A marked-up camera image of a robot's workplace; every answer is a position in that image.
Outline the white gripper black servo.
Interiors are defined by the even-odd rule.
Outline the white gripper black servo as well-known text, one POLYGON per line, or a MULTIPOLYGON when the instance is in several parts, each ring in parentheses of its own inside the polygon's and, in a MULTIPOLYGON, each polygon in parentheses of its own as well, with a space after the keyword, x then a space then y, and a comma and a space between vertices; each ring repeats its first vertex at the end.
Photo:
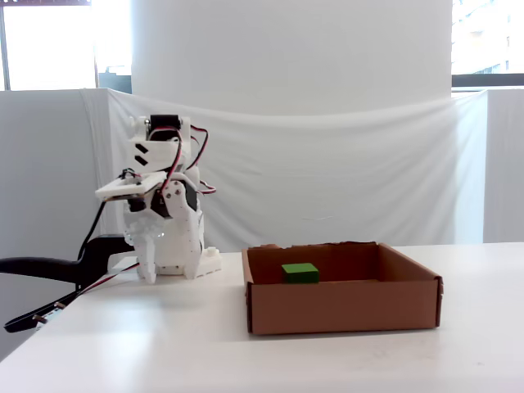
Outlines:
POLYGON ((176 172, 166 185, 157 183, 124 209, 125 240, 136 246, 138 270, 156 282, 155 246, 160 246, 160 274, 197 276, 204 244, 198 171, 176 172))

